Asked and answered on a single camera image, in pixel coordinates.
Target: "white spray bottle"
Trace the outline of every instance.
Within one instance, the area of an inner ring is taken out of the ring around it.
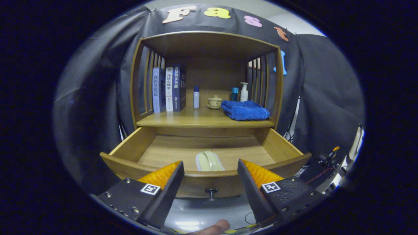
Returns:
[[[248,91],[247,91],[248,83],[241,82],[241,84],[242,84],[242,91],[241,91],[240,101],[247,101],[248,100]]]

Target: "open drawer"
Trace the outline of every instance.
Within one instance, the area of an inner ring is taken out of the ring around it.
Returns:
[[[225,171],[198,171],[196,155],[212,151]],[[188,128],[140,127],[110,154],[100,154],[121,179],[139,179],[175,161],[184,162],[185,176],[177,197],[208,197],[206,188],[217,188],[216,197],[242,194],[238,159],[253,162],[282,176],[290,177],[306,163],[302,154],[271,128]]]

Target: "letter a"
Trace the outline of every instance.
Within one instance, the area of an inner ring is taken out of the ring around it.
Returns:
[[[207,16],[219,17],[223,19],[231,18],[231,16],[229,15],[229,11],[223,8],[208,8],[208,10],[204,12],[204,14]]]

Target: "book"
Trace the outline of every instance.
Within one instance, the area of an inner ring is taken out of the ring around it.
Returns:
[[[173,66],[173,111],[180,112],[186,106],[186,76],[180,64]]]
[[[173,111],[173,67],[166,68],[166,110]]]
[[[153,68],[153,109],[161,112],[166,108],[166,71]]]

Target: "blue towel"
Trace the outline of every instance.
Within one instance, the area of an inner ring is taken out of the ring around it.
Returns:
[[[267,109],[254,103],[252,100],[243,102],[224,100],[222,101],[221,107],[228,117],[237,121],[265,120],[270,117]]]

